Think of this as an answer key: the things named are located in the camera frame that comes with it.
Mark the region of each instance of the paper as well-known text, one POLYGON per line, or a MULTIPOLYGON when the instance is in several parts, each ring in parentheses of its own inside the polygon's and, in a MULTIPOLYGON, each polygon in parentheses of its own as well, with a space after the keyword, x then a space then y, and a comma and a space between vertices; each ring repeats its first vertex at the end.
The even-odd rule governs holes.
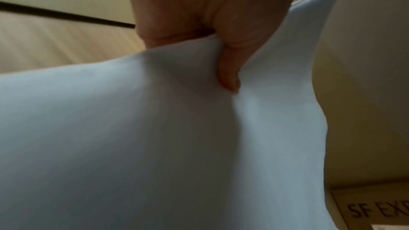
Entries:
POLYGON ((294 4, 237 95, 214 36, 1 76, 0 229, 335 229, 311 84, 335 1, 294 4))

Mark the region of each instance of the brown cardboard box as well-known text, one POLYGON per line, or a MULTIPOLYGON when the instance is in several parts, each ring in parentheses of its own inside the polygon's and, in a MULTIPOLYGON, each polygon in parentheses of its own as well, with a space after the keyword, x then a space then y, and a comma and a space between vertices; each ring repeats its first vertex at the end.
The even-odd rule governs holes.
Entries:
POLYGON ((373 225, 409 226, 409 182, 331 193, 349 230, 372 230, 373 225))

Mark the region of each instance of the wood grain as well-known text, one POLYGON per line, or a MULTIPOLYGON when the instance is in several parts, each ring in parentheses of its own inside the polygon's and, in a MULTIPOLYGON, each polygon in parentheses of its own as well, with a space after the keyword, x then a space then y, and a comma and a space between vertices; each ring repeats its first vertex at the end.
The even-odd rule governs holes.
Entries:
POLYGON ((130 28, 0 12, 0 73, 99 62, 142 50, 130 28))

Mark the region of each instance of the black strip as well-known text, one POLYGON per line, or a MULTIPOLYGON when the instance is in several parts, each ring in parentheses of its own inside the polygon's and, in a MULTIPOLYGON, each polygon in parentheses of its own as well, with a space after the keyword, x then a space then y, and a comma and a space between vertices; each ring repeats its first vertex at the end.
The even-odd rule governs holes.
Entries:
POLYGON ((97 23, 97 24, 105 24, 111 26, 119 26, 119 27, 126 27, 126 28, 135 28, 134 24, 131 23, 122 23, 122 22, 115 22, 100 18, 88 17, 78 14, 68 14, 53 10, 47 9, 40 9, 35 7, 29 6, 21 6, 16 4, 10 4, 5 2, 0 2, 0 11, 7 11, 19 14, 30 14, 35 16, 42 16, 42 17, 51 17, 61 20, 70 20, 70 21, 78 21, 78 22, 86 22, 86 23, 97 23))

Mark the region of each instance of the human hand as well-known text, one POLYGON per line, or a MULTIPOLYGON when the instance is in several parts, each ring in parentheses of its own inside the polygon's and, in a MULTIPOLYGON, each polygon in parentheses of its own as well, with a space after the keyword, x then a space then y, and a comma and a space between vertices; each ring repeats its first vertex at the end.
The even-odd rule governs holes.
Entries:
POLYGON ((147 48, 212 33, 225 43, 217 75, 238 91, 238 73, 278 29, 292 0, 131 0, 136 31, 147 48))

